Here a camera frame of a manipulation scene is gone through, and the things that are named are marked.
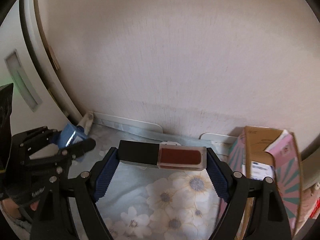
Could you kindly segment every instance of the robotic hand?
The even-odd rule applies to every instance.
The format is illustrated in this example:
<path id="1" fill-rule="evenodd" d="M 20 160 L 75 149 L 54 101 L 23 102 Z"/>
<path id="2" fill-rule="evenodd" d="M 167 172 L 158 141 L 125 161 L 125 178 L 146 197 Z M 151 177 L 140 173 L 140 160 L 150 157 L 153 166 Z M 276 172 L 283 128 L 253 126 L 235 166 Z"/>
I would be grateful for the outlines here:
<path id="1" fill-rule="evenodd" d="M 36 212 L 32 214 L 30 240 L 78 239 L 69 205 L 70 197 L 76 199 L 89 240 L 112 240 L 95 203 L 105 195 L 120 161 L 141 165 L 150 165 L 155 161 L 157 164 L 156 159 L 151 159 L 147 153 L 150 149 L 155 149 L 157 153 L 160 146 L 121 141 L 119 149 L 111 148 L 90 171 L 68 179 L 72 159 L 92 150 L 95 141 L 89 138 L 60 149 L 52 157 L 31 160 L 31 154 L 54 142 L 60 133 L 40 127 L 11 137 L 12 91 L 12 84 L 0 87 L 0 198 L 10 197 L 21 209 L 40 200 Z M 186 147 L 174 147 L 177 151 L 171 154 L 181 154 L 177 159 L 183 160 Z M 227 203 L 223 217 L 209 240 L 234 240 L 249 197 L 254 197 L 255 201 L 245 238 L 291 239 L 287 214 L 271 178 L 258 181 L 233 172 L 211 148 L 204 149 L 203 156 L 218 196 Z"/>

